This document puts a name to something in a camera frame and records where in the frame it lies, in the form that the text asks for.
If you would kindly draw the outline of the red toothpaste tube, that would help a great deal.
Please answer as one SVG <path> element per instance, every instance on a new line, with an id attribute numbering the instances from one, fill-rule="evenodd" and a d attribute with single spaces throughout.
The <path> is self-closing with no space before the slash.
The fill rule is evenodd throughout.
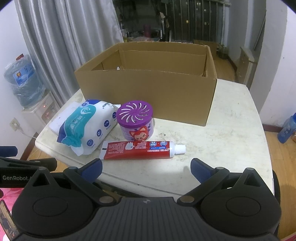
<path id="1" fill-rule="evenodd" d="M 172 141 L 104 141 L 99 158 L 102 160 L 170 159 L 183 155 L 185 145 Z"/>

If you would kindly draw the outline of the white box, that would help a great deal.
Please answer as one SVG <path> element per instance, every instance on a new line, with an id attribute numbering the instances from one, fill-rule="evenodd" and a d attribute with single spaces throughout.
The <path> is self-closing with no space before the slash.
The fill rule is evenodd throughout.
<path id="1" fill-rule="evenodd" d="M 50 130 L 56 135 L 59 134 L 60 127 L 65 122 L 65 120 L 79 107 L 78 102 L 71 103 L 66 107 L 60 114 L 58 114 L 53 121 L 49 124 Z"/>

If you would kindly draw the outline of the blue white wet wipes pack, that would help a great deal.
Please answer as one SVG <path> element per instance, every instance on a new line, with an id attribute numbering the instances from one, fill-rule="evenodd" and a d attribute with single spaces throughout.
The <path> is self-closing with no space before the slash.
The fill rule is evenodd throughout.
<path id="1" fill-rule="evenodd" d="M 69 146 L 77 156 L 92 154 L 116 126 L 119 107 L 97 99 L 84 101 L 59 128 L 57 142 Z"/>

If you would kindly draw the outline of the purple air freshener jar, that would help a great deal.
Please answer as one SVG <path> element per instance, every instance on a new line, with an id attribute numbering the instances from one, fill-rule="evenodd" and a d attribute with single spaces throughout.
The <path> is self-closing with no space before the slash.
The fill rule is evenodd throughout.
<path id="1" fill-rule="evenodd" d="M 143 100 L 122 104 L 116 112 L 116 119 L 128 141 L 146 141 L 154 133 L 152 106 Z"/>

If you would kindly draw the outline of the white water dispenser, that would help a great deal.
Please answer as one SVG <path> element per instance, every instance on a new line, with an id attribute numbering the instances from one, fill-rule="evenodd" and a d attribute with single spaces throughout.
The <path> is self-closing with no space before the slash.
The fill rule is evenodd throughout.
<path id="1" fill-rule="evenodd" d="M 53 94 L 46 90 L 34 106 L 22 110 L 23 117 L 36 133 L 40 133 L 60 109 Z"/>

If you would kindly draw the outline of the blue water jug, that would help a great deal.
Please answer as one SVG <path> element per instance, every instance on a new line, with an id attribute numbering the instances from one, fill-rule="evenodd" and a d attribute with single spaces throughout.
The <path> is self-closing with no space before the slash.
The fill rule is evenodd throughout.
<path id="1" fill-rule="evenodd" d="M 42 99 L 46 90 L 29 55 L 8 64 L 4 78 L 23 108 L 31 108 Z"/>

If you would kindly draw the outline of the blue plastic bottle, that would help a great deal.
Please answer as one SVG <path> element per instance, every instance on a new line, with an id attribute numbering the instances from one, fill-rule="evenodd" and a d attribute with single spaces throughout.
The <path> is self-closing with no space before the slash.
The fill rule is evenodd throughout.
<path id="1" fill-rule="evenodd" d="M 290 116 L 283 124 L 282 130 L 278 133 L 277 139 L 284 144 L 295 132 L 296 113 Z"/>

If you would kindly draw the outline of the brown cardboard box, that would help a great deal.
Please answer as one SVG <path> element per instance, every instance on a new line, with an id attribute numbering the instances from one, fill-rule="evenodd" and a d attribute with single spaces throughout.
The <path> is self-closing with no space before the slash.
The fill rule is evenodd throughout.
<path id="1" fill-rule="evenodd" d="M 118 43 L 75 71 L 86 99 L 148 102 L 153 116 L 205 126 L 217 84 L 211 50 L 178 42 Z"/>

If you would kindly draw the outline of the small wooden cabinet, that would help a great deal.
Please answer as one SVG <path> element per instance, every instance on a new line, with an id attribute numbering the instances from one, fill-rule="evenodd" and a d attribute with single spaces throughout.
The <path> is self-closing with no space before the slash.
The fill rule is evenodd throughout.
<path id="1" fill-rule="evenodd" d="M 254 51 L 246 47 L 240 47 L 240 50 L 241 53 L 236 71 L 237 82 L 246 85 L 250 89 L 257 68 L 258 57 Z"/>

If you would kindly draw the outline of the grey curtain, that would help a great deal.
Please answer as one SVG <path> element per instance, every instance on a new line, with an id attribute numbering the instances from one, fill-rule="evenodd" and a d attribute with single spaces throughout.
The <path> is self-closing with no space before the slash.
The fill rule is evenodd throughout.
<path id="1" fill-rule="evenodd" d="M 75 70 L 123 42 L 112 1 L 15 1 L 38 75 L 60 106 L 79 89 Z"/>

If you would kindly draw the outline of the balcony metal railing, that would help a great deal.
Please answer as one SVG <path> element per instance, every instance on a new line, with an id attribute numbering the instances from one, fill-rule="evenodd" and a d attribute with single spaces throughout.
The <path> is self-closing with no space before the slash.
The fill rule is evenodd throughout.
<path id="1" fill-rule="evenodd" d="M 192 43 L 195 40 L 223 44 L 226 9 L 230 1 L 169 1 L 169 40 Z"/>

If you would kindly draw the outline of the white wall socket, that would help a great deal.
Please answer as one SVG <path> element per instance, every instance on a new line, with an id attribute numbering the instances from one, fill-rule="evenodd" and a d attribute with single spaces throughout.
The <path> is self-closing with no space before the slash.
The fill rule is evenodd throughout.
<path id="1" fill-rule="evenodd" d="M 17 131 L 20 128 L 20 123 L 16 118 L 13 118 L 10 122 L 10 127 L 14 130 Z"/>

